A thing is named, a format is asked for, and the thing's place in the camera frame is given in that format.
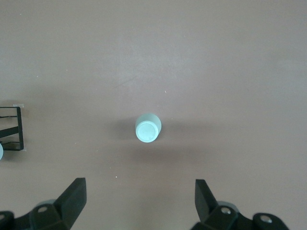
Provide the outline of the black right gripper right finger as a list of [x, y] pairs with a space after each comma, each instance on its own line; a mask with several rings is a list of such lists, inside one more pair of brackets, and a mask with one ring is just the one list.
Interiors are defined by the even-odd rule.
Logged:
[[193, 230], [286, 230], [288, 227], [277, 216], [256, 213], [246, 218], [229, 202], [217, 201], [206, 181], [195, 181], [195, 207], [200, 221]]

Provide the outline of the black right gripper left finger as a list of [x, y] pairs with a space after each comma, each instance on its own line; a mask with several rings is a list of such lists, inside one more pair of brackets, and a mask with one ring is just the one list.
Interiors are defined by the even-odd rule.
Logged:
[[86, 205], [86, 179], [76, 178], [57, 198], [43, 201], [23, 216], [0, 212], [2, 230], [70, 230]]

